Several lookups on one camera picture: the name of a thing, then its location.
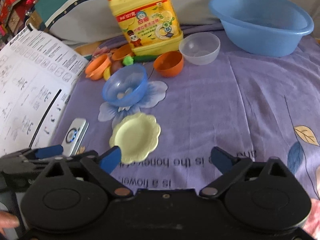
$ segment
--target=blue plastic bowl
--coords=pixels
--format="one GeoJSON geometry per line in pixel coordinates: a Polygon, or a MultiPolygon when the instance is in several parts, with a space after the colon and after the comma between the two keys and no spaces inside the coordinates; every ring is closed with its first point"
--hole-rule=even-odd
{"type": "Polygon", "coordinates": [[[247,52],[282,57],[313,31],[310,15],[288,0],[211,0],[229,39],[247,52]]]}
{"type": "Polygon", "coordinates": [[[132,106],[146,93],[148,78],[146,69],[140,64],[123,67],[104,84],[102,97],[113,106],[132,106]]]}

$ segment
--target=white remote control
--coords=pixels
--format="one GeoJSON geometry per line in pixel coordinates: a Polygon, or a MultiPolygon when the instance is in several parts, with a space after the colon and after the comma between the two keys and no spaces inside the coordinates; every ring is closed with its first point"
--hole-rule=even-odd
{"type": "Polygon", "coordinates": [[[76,155],[89,123],[84,118],[76,118],[70,125],[62,142],[63,155],[66,157],[76,155]]]}

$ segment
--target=bottle label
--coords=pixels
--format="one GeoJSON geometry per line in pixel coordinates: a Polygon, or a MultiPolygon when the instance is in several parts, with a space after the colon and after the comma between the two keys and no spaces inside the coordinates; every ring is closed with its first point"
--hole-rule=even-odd
{"type": "Polygon", "coordinates": [[[131,48],[166,41],[181,34],[170,0],[160,0],[116,16],[131,48]]]}

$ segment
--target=blue leaf print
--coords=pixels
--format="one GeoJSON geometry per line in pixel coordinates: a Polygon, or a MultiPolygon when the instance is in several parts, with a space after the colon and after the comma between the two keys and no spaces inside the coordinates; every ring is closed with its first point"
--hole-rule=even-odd
{"type": "Polygon", "coordinates": [[[288,153],[288,169],[295,174],[299,169],[303,159],[303,149],[299,142],[295,142],[288,153]]]}

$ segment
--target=instruction sheet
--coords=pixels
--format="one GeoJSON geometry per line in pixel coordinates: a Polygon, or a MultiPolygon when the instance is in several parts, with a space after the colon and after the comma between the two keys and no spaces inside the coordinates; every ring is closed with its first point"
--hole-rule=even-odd
{"type": "Polygon", "coordinates": [[[87,63],[53,36],[28,28],[0,51],[0,157],[49,145],[87,63]]]}

